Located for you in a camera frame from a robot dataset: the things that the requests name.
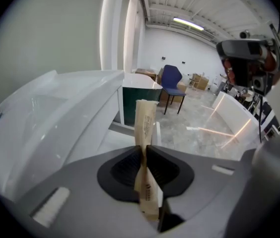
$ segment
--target paper bag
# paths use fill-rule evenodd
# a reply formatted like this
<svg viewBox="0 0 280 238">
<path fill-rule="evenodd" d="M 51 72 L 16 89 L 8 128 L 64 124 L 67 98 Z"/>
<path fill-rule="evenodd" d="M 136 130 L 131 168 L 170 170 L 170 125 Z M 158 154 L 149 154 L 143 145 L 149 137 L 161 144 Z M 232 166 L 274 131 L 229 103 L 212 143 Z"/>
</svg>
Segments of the paper bag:
<svg viewBox="0 0 280 238">
<path fill-rule="evenodd" d="M 151 144 L 157 103 L 137 100 L 135 120 L 136 145 L 142 149 L 141 167 L 136 176 L 135 190 L 139 192 L 141 211 L 152 221 L 159 218 L 158 184 L 146 166 L 146 146 Z"/>
</svg>

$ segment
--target gray machine surface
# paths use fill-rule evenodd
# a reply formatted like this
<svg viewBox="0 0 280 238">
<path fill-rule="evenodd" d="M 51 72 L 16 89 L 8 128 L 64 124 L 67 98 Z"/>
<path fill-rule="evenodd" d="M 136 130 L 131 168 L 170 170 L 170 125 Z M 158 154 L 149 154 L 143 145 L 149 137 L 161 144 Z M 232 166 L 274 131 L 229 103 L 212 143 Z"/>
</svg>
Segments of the gray machine surface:
<svg viewBox="0 0 280 238">
<path fill-rule="evenodd" d="M 172 214 L 183 221 L 181 227 L 159 234 L 145 219 L 136 203 L 121 202 L 108 195 L 97 182 L 102 164 L 130 150 L 119 149 L 76 161 L 51 175 L 24 195 L 16 206 L 32 215 L 35 209 L 56 188 L 70 190 L 67 202 L 50 227 L 67 237 L 221 237 L 228 218 L 249 177 L 254 150 L 245 152 L 240 162 L 202 157 L 150 146 L 162 157 L 171 155 L 186 162 L 194 170 L 195 178 L 180 196 L 166 198 Z M 213 169 L 213 166 L 232 171 L 232 175 Z"/>
</svg>

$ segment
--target ceiling light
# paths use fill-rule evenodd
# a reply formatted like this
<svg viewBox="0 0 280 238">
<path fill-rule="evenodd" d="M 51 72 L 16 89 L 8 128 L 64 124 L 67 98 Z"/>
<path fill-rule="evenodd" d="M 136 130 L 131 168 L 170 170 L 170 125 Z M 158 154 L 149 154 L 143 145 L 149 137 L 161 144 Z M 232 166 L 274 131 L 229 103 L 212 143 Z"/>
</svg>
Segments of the ceiling light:
<svg viewBox="0 0 280 238">
<path fill-rule="evenodd" d="M 196 29 L 199 29 L 199 30 L 201 30 L 201 31 L 204 30 L 204 28 L 203 28 L 202 26 L 198 26 L 198 25 L 196 25 L 196 24 L 194 24 L 194 23 L 192 23 L 192 22 L 186 21 L 186 20 L 184 20 L 184 19 L 174 18 L 173 20 L 176 21 L 176 22 L 179 22 L 179 23 L 188 25 L 188 26 L 192 26 L 192 27 L 194 27 L 194 28 L 196 28 Z"/>
</svg>

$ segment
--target floor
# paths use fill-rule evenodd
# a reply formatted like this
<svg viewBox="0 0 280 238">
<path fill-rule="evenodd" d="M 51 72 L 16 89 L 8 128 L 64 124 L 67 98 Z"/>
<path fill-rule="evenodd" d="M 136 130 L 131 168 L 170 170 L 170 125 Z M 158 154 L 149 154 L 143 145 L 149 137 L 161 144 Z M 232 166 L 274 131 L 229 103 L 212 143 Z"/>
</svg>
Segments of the floor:
<svg viewBox="0 0 280 238">
<path fill-rule="evenodd" d="M 164 115 L 165 103 L 160 103 L 156 111 L 156 121 L 160 122 L 162 146 L 177 151 L 222 159 L 240 160 L 245 150 L 257 148 L 259 140 L 247 145 L 230 136 L 205 131 L 211 129 L 233 134 L 224 120 L 211 108 L 216 96 L 209 91 L 186 90 L 180 113 L 180 103 L 169 104 Z"/>
</svg>

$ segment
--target chair leg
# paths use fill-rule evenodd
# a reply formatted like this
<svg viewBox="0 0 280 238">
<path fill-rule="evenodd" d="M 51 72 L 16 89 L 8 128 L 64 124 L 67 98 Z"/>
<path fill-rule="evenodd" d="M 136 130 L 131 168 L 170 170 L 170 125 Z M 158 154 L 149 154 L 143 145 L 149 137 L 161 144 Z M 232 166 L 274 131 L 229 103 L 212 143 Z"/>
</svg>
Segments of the chair leg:
<svg viewBox="0 0 280 238">
<path fill-rule="evenodd" d="M 180 108 L 179 108 L 178 114 L 179 114 L 179 112 L 180 112 L 180 110 L 181 110 L 181 107 L 182 107 L 182 104 L 183 104 L 183 101 L 184 101 L 184 97 L 185 97 L 185 96 L 183 96 L 183 99 L 182 99 L 182 101 L 181 101 L 181 105 L 180 105 Z"/>
<path fill-rule="evenodd" d="M 169 99 L 170 99 L 170 95 L 168 94 L 168 101 L 166 102 L 166 106 L 165 106 L 164 114 L 166 113 L 166 109 L 168 108 Z"/>
</svg>

